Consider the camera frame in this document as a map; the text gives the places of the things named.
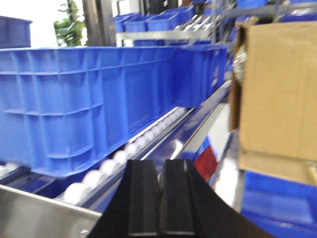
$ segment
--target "cardboard box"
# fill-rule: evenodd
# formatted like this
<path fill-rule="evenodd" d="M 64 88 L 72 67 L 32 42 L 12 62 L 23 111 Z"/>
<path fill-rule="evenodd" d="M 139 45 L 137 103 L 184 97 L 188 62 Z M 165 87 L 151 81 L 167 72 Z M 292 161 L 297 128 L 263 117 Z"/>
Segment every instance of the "cardboard box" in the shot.
<path fill-rule="evenodd" d="M 317 185 L 316 29 L 292 22 L 246 30 L 240 168 Z"/>

